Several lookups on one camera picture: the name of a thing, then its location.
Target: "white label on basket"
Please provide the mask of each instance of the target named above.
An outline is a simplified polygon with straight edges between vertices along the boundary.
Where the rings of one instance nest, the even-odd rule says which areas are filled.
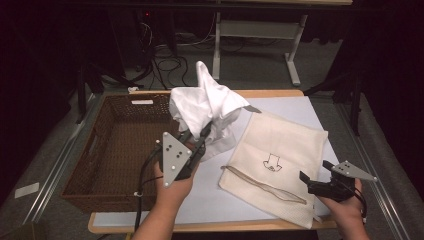
[[[15,198],[22,197],[22,196],[25,196],[25,195],[28,195],[28,194],[31,194],[31,193],[35,193],[35,192],[38,191],[39,188],[40,188],[40,184],[34,183],[34,184],[28,185],[26,187],[16,189]]]
[[[153,104],[153,100],[133,100],[131,102],[133,104],[142,104],[142,105]]]

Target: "mesh laundry bag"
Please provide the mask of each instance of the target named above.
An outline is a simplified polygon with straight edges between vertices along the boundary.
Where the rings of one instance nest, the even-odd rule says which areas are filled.
[[[311,228],[314,195],[299,179],[316,180],[328,132],[268,112],[253,113],[219,185],[251,205]]]

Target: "crumpled white fabric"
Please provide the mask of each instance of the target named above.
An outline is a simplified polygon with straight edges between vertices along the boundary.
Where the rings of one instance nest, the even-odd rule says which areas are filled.
[[[230,125],[237,120],[241,108],[249,102],[224,85],[218,84],[203,62],[196,63],[198,87],[178,87],[171,91],[169,111],[180,123],[179,131],[190,130],[194,139],[212,121],[211,133],[205,141],[205,161],[236,145]]]
[[[219,185],[265,212],[310,229],[315,197],[299,172],[317,179],[327,137],[327,131],[272,113],[253,113]]]

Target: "printed logo on bag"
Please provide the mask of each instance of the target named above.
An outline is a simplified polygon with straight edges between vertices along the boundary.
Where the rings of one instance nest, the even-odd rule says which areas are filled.
[[[279,161],[280,161],[279,156],[275,156],[274,154],[269,154],[268,161],[264,161],[264,166],[272,172],[278,172],[281,170],[281,166],[278,165]]]

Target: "wicker basket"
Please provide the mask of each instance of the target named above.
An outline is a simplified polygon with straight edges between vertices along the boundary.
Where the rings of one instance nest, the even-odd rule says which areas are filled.
[[[153,100],[153,104],[133,104]],[[103,99],[85,148],[62,197],[83,212],[137,209],[140,169],[164,131],[178,124],[169,114],[169,94],[111,95]],[[153,178],[149,167],[143,179]],[[154,181],[143,193],[143,210],[156,199]]]

